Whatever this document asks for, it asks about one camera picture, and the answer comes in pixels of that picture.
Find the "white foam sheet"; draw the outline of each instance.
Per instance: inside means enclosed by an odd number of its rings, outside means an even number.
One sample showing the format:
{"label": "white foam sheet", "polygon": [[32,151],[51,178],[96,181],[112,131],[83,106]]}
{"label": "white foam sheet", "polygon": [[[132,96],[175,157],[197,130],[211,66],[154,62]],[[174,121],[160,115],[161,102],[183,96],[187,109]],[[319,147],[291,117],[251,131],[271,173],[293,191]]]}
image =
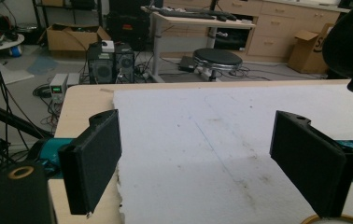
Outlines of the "white foam sheet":
{"label": "white foam sheet", "polygon": [[116,91],[114,104],[127,224],[300,223],[314,211],[270,158],[275,112],[353,139],[345,85]]}

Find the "black stool seat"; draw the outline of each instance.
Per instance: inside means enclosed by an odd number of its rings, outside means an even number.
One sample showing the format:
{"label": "black stool seat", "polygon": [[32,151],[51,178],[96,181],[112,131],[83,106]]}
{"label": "black stool seat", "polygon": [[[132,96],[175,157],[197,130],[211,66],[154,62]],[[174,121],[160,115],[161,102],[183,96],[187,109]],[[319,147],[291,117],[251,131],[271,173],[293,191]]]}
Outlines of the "black stool seat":
{"label": "black stool seat", "polygon": [[193,60],[211,70],[231,71],[241,67],[243,60],[225,49],[197,49]]}

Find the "white table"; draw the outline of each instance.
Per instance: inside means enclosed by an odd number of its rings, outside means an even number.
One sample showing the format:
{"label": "white table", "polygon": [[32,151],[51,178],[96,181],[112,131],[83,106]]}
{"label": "white table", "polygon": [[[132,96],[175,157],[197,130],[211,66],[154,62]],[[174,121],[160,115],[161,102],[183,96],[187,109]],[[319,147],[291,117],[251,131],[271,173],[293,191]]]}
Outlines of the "white table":
{"label": "white table", "polygon": [[[161,41],[164,39],[162,37],[162,24],[164,22],[170,25],[189,25],[189,26],[204,26],[210,27],[210,32],[206,41],[206,45],[203,47],[213,48],[215,44],[215,38],[218,28],[233,28],[233,29],[251,29],[255,27],[255,24],[242,22],[242,21],[217,21],[217,20],[203,20],[203,19],[192,19],[192,18],[177,18],[177,17],[164,17],[158,12],[153,12],[153,19],[155,21],[155,35],[154,35],[154,46],[153,46],[153,67],[151,71],[151,77],[156,82],[164,82],[159,76],[159,60],[160,53],[162,51]],[[182,52],[182,51],[192,51],[189,42],[193,39],[191,37],[183,38],[178,37],[178,42],[169,43],[167,47],[173,47],[171,51]]]}
{"label": "white table", "polygon": [[[119,224],[123,216],[128,224],[297,224],[314,212],[270,159],[274,110],[353,139],[346,80],[76,86],[66,93],[55,136],[77,137],[90,116],[114,106],[120,184],[112,179],[86,219],[69,214],[64,182],[51,179],[60,224]],[[344,213],[353,216],[353,187]]]}
{"label": "white table", "polygon": [[14,46],[18,46],[19,44],[22,43],[22,41],[24,41],[24,35],[19,35],[19,37],[15,41],[4,40],[2,41],[2,45],[0,46],[0,49],[9,49]]}

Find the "cardboard box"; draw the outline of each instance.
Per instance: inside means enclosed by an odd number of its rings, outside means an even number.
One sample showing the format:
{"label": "cardboard box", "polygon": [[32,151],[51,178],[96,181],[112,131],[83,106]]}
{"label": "cardboard box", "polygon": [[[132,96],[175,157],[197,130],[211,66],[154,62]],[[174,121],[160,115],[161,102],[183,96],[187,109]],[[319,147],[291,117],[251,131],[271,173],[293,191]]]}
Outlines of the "cardboard box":
{"label": "cardboard box", "polygon": [[49,50],[83,53],[92,43],[111,40],[101,26],[53,24],[47,29]]}
{"label": "cardboard box", "polygon": [[63,7],[64,0],[42,0],[42,5],[52,7]]}
{"label": "cardboard box", "polygon": [[328,65],[322,56],[323,42],[334,24],[327,23],[321,33],[305,30],[299,31],[295,38],[297,42],[288,61],[288,67],[300,73],[325,74]]}

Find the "spool of tape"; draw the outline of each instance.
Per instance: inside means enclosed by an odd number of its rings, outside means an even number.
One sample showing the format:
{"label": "spool of tape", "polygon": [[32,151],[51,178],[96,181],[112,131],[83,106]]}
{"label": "spool of tape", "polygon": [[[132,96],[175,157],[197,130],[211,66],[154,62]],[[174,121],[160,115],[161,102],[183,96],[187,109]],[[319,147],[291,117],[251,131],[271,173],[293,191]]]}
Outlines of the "spool of tape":
{"label": "spool of tape", "polygon": [[8,53],[10,54],[10,56],[12,57],[20,57],[22,55],[22,49],[21,49],[21,46],[18,45],[18,46],[14,46],[14,47],[11,47],[9,50],[8,50]]}

